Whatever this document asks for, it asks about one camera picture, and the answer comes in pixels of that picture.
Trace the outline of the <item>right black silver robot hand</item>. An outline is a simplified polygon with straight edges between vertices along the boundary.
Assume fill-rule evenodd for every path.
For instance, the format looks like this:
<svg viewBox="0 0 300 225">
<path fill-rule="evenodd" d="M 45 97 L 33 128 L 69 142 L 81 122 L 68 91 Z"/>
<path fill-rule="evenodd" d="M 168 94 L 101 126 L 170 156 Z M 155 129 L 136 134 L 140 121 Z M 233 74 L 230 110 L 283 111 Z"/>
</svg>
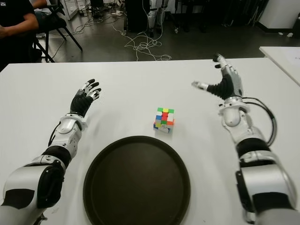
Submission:
<svg viewBox="0 0 300 225">
<path fill-rule="evenodd" d="M 231 97 L 242 98 L 243 87 L 237 70 L 219 53 L 216 53 L 212 60 L 217 63 L 215 68 L 220 69 L 222 80 L 218 84 L 194 81 L 192 82 L 192 86 L 207 91 L 223 100 Z"/>
</svg>

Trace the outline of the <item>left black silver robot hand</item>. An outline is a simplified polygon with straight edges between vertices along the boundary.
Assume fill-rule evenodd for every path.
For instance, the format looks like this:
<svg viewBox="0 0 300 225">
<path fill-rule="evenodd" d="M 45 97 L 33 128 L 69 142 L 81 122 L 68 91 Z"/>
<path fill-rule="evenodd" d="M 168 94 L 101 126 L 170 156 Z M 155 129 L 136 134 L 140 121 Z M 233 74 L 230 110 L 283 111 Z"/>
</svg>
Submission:
<svg viewBox="0 0 300 225">
<path fill-rule="evenodd" d="M 76 92 L 71 102 L 70 113 L 85 117 L 92 102 L 99 98 L 101 88 L 98 88 L 98 85 L 99 82 L 96 82 L 95 79 L 88 80 L 84 83 Z"/>
</svg>

